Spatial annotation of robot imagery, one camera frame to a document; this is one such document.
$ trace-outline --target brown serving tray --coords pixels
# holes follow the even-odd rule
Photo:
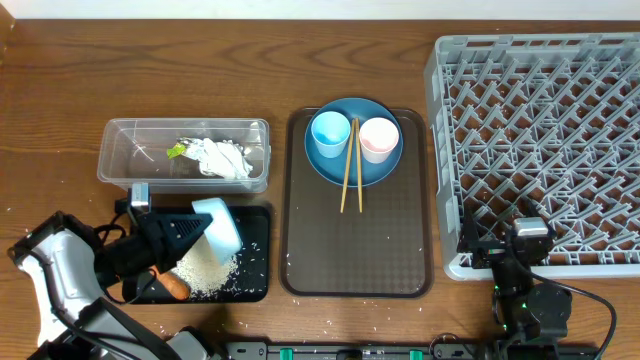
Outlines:
[[[415,298],[433,283],[424,121],[391,110],[404,137],[402,157],[381,182],[358,193],[318,174],[304,134],[318,108],[295,112],[287,129],[280,280],[294,295]]]

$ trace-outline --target green object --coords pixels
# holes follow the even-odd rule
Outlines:
[[[422,360],[424,355],[422,355],[422,351],[420,350],[411,350],[409,351],[409,360]]]
[[[293,360],[293,349],[281,349],[280,360]]]
[[[174,147],[167,150],[167,156],[169,156],[169,159],[173,159],[174,157],[182,155],[185,151],[187,151],[187,147],[177,143]]]

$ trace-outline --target wooden table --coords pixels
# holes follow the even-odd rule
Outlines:
[[[269,187],[255,199],[274,211],[268,295],[255,304],[126,306],[129,315],[161,336],[194,325],[211,340],[400,344],[428,343],[444,331],[490,336],[499,331],[491,318],[492,285],[445,275],[433,198],[436,281],[425,297],[315,299],[285,292],[277,263],[288,117],[302,107],[365,96],[426,118],[422,71],[442,35],[638,30],[639,23],[570,21],[18,21],[0,72],[0,247],[56,210],[94,226],[111,219],[113,201],[125,193],[96,178],[109,119],[260,117],[271,126],[272,148]],[[193,197],[158,199],[188,204]],[[569,283],[615,305],[618,330],[607,358],[637,357],[640,281]],[[33,284],[6,256],[0,257],[0,318],[0,357],[30,355],[40,328]],[[568,341],[599,345],[608,326],[604,306],[574,297]]]

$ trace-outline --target pink cup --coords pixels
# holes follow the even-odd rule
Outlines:
[[[387,160],[399,139],[400,133],[393,122],[385,118],[371,118],[360,128],[362,156],[372,164],[379,164]]]

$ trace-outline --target orange handle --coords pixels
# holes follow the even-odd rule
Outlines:
[[[189,287],[184,283],[184,281],[180,280],[180,278],[170,272],[160,274],[160,271],[158,271],[158,268],[155,265],[152,266],[151,269],[156,272],[158,281],[167,289],[167,291],[169,291],[171,296],[181,301],[189,298]]]

